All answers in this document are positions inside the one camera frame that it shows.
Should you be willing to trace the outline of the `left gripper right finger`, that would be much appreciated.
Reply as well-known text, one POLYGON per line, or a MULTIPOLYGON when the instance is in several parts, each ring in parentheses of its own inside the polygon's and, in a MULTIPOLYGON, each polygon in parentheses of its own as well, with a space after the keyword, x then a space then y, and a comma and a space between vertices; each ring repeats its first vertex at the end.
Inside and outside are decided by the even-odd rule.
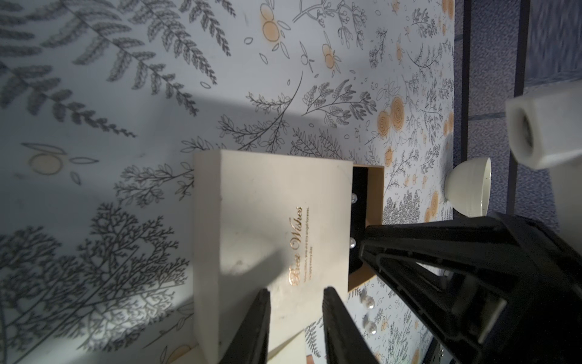
POLYGON ((322 312, 327 363, 377 363, 333 287, 324 289, 322 312))

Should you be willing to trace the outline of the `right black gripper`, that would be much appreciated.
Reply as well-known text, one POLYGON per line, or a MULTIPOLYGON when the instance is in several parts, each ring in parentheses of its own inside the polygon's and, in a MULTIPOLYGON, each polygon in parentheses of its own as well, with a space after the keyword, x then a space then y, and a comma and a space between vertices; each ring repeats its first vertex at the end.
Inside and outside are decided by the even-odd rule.
POLYGON ((372 225, 359 256, 461 363, 581 361, 581 257, 539 221, 372 225))

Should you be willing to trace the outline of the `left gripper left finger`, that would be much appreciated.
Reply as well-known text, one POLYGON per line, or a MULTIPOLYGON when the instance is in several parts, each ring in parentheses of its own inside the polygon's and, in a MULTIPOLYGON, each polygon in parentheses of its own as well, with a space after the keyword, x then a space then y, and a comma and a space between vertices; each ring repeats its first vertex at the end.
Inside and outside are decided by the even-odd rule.
POLYGON ((271 294, 261 289, 250 306, 220 364, 265 364, 271 322, 271 294))

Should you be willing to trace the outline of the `cream jewelry box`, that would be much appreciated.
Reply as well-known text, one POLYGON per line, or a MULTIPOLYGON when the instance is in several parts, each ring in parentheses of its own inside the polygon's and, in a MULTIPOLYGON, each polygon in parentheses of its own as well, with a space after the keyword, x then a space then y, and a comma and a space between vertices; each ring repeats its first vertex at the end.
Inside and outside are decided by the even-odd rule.
POLYGON ((207 362, 223 358, 261 289, 273 353, 320 318, 326 287, 346 300, 372 279, 359 247, 382 221, 383 167, 232 150, 199 152, 194 167, 194 333, 207 362))

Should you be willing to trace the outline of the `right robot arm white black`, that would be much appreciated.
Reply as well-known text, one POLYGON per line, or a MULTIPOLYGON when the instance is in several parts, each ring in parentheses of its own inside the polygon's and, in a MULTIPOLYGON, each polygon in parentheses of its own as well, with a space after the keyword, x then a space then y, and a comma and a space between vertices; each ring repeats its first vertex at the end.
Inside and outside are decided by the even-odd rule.
POLYGON ((560 230, 490 214, 489 161, 461 164, 450 201, 461 218, 370 226, 362 261, 389 285, 459 363, 581 361, 581 84, 506 103, 517 162, 547 170, 560 230))

